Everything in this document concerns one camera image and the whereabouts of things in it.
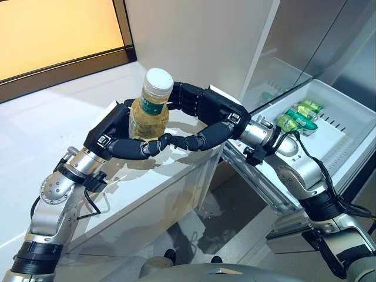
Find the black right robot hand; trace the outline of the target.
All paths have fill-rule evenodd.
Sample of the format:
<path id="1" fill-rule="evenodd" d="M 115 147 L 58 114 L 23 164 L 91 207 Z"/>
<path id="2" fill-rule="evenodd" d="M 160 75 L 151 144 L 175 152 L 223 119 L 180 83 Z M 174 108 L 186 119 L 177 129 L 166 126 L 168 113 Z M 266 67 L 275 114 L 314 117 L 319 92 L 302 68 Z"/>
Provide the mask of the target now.
<path id="1" fill-rule="evenodd" d="M 171 145 L 191 152 L 208 150 L 228 139 L 237 139 L 251 119 L 244 106 L 212 88 L 202 89 L 183 82 L 174 83 L 167 107 L 197 117 L 207 125 L 196 135 L 169 139 Z"/>

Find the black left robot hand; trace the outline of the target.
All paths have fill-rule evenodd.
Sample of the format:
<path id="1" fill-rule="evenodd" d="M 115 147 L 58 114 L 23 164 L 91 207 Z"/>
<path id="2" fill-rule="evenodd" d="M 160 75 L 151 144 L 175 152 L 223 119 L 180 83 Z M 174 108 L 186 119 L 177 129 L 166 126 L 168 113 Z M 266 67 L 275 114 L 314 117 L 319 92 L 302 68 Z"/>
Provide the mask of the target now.
<path id="1" fill-rule="evenodd" d="M 89 131 L 84 147 L 95 155 L 110 160 L 115 157 L 125 160 L 144 160 L 158 155 L 172 143 L 173 136 L 165 133 L 157 140 L 145 142 L 128 135 L 132 99 L 123 103 L 114 101 L 110 112 Z"/>

